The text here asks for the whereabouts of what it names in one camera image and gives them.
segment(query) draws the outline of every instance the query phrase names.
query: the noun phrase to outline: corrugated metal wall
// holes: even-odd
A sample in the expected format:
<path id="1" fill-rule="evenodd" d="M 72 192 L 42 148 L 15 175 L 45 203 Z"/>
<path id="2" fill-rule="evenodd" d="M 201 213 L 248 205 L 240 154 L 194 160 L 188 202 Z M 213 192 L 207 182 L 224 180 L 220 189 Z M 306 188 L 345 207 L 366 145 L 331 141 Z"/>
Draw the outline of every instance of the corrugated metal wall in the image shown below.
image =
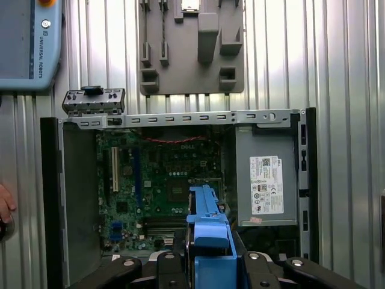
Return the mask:
<path id="1" fill-rule="evenodd" d="M 52 97 L 7 98 L 0 109 L 1 175 L 19 195 L 22 232 L 2 247 L 0 288 L 21 288 L 22 280 L 23 288 L 42 288 L 36 119 L 51 112 L 65 117 L 60 108 L 64 93 L 83 85 L 125 87 L 129 114 L 316 106 L 321 261 L 365 287 L 383 288 L 379 207 L 385 187 L 383 1 L 245 0 L 245 92 L 149 98 L 137 87 L 135 3 L 65 1 L 62 66 Z M 23 157 L 25 152 L 35 152 L 34 158 Z M 24 265 L 11 269 L 12 264 Z"/>

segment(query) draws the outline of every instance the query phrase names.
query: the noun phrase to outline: power supply label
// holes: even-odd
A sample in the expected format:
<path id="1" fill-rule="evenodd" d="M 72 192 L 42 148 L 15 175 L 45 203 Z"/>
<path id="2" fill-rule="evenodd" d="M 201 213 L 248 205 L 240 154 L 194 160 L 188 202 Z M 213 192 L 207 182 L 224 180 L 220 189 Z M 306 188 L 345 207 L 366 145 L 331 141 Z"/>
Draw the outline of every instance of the power supply label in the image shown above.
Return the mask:
<path id="1" fill-rule="evenodd" d="M 252 214 L 283 214 L 282 160 L 251 157 L 250 181 Z"/>

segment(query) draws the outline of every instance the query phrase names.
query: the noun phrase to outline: person's hand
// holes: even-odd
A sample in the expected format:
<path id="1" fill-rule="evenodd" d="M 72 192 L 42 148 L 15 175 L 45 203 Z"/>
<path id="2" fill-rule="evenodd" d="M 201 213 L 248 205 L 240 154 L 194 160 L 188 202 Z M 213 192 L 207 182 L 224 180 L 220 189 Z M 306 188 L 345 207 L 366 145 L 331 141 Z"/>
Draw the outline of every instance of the person's hand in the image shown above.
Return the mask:
<path id="1" fill-rule="evenodd" d="M 4 223 L 11 221 L 11 212 L 16 210 L 16 204 L 12 195 L 2 185 L 0 185 L 0 219 Z"/>

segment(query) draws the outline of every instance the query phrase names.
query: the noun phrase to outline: green circuit board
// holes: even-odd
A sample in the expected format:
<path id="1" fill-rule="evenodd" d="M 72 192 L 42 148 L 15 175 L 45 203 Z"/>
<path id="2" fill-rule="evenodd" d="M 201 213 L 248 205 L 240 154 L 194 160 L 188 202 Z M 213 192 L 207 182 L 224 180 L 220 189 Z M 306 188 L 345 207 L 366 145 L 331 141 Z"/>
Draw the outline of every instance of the green circuit board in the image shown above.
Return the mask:
<path id="1" fill-rule="evenodd" d="M 104 251 L 162 250 L 185 227 L 189 187 L 223 190 L 221 152 L 209 138 L 146 140 L 137 132 L 97 133 L 99 232 Z"/>

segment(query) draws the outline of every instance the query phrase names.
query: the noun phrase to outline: red wire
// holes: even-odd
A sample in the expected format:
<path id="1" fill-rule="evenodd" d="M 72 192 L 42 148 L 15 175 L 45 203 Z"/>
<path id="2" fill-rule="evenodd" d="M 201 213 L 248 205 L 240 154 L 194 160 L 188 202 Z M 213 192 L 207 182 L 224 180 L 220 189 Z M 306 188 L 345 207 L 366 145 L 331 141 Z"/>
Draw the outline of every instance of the red wire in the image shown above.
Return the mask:
<path id="1" fill-rule="evenodd" d="M 149 137 L 145 137 L 144 139 L 148 140 L 148 141 L 152 141 L 153 143 L 166 143 L 166 144 L 177 145 L 179 143 L 186 143 L 188 141 L 194 141 L 194 140 L 198 140 L 200 138 L 203 138 L 203 137 L 200 135 L 198 137 L 186 138 L 185 140 L 156 140 L 154 138 L 149 138 Z"/>

